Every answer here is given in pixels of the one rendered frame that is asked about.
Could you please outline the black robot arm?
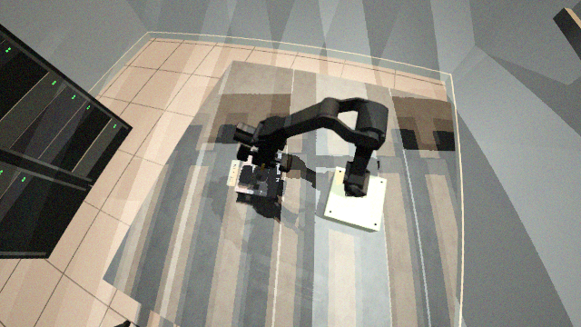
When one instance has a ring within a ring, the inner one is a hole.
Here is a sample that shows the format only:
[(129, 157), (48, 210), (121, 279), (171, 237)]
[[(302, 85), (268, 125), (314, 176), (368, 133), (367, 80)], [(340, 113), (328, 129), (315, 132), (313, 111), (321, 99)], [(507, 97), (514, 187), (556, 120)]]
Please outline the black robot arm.
[[(339, 118), (339, 113), (358, 112), (355, 130)], [(353, 97), (344, 100), (325, 97), (318, 104), (284, 117), (278, 115), (259, 121), (257, 128), (238, 123), (233, 140), (259, 148), (266, 156), (283, 151), (286, 140), (294, 135), (319, 128), (333, 130), (344, 141), (356, 148), (353, 162), (346, 162), (342, 184), (346, 196), (367, 195), (370, 171), (367, 169), (374, 150), (385, 142), (389, 109), (383, 104)]]

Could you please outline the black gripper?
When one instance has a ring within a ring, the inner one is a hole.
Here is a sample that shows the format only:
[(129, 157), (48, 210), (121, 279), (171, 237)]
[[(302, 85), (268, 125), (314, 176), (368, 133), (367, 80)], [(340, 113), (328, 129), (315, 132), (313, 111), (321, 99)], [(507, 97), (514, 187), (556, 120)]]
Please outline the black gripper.
[(271, 156), (266, 156), (266, 155), (263, 155), (259, 151), (259, 148), (252, 149), (252, 151), (251, 151), (251, 146), (248, 146), (247, 144), (241, 143), (241, 146), (240, 146), (239, 151), (237, 153), (238, 160), (241, 160), (243, 162), (247, 162), (249, 155), (252, 156), (251, 164), (257, 165), (259, 167), (261, 167), (261, 164), (265, 164), (264, 168), (274, 170), (275, 165), (278, 165), (278, 163), (279, 163), (280, 164), (279, 170), (281, 172), (288, 173), (291, 169), (291, 163), (292, 163), (292, 156), (291, 155), (282, 153), (281, 159), (278, 158), (278, 154), (276, 154), (276, 153), (271, 155)]

